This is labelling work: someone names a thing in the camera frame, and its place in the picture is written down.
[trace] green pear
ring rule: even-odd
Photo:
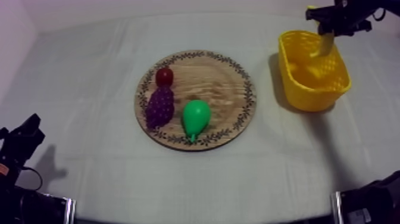
[[[211,110],[207,102],[195,99],[189,101],[183,109],[183,128],[186,136],[194,142],[211,119]]]

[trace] purple grapes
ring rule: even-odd
[[[146,108],[148,129],[166,125],[174,116],[174,93],[169,86],[161,86],[151,95]]]

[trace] white tablecloth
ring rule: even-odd
[[[126,18],[41,35],[0,105],[0,125],[32,113],[46,139],[28,166],[43,192],[75,198],[79,217],[118,223],[273,223],[330,212],[330,193],[400,169],[400,41],[379,32],[336,43],[352,89],[324,114],[287,107],[277,38],[315,31],[300,18],[178,14]],[[187,49],[232,57],[252,77],[257,109],[237,139],[182,153],[139,127],[139,79]],[[36,179],[22,174],[20,184]]]

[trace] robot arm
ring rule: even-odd
[[[374,13],[383,8],[377,18]],[[334,6],[306,10],[307,20],[316,20],[318,33],[334,33],[335,36],[353,36],[354,32],[372,29],[371,22],[366,20],[373,15],[376,21],[385,17],[386,10],[400,16],[400,0],[335,0]]]

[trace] white wall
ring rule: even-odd
[[[0,102],[37,35],[20,0],[0,1]]]
[[[23,0],[40,31],[51,31],[111,18],[193,12],[245,12],[304,19],[307,5],[333,0]],[[400,31],[400,18],[389,15],[374,29]]]

